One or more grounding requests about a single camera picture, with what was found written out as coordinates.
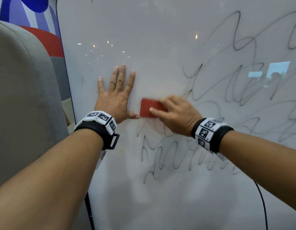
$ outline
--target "whiteboard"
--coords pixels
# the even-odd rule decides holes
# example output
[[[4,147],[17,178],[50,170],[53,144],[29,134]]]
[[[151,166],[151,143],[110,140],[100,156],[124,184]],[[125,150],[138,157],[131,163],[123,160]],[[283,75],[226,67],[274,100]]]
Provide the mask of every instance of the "whiteboard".
[[[125,63],[137,73],[129,110],[143,97],[184,95],[205,117],[296,149],[296,0],[57,8],[76,121],[95,105],[98,76],[106,86]],[[280,62],[288,68],[271,65]],[[117,133],[89,188],[96,229],[266,229],[263,200],[269,229],[296,229],[293,209],[161,122],[127,120]]]

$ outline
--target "finger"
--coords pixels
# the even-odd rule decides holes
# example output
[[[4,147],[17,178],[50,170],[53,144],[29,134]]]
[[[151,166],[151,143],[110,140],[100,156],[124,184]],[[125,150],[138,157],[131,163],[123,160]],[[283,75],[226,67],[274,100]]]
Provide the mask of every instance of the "finger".
[[[180,103],[179,97],[175,95],[168,96],[168,99],[172,101],[173,104],[178,105]]]
[[[123,90],[123,83],[125,82],[125,74],[126,74],[126,66],[125,64],[121,65],[119,69],[119,75],[117,78],[117,84],[115,90],[122,91]]]
[[[149,111],[150,111],[151,114],[158,117],[159,119],[166,120],[168,118],[168,112],[157,110],[157,109],[152,108],[152,107],[150,107]]]
[[[175,107],[175,104],[168,97],[160,98],[158,101],[168,110],[172,110]]]
[[[129,111],[129,118],[128,119],[139,119],[139,115]]]
[[[114,71],[112,72],[108,92],[113,92],[116,88],[116,80],[117,80],[118,70],[119,70],[119,68],[118,68],[118,66],[116,66]]]
[[[98,94],[103,93],[104,92],[104,88],[103,88],[103,81],[102,81],[102,77],[98,78]]]
[[[124,92],[126,94],[128,94],[128,96],[130,95],[130,93],[132,91],[132,88],[133,88],[133,85],[134,85],[134,80],[135,80],[135,71],[132,70],[132,72],[130,73],[126,88],[124,90]]]

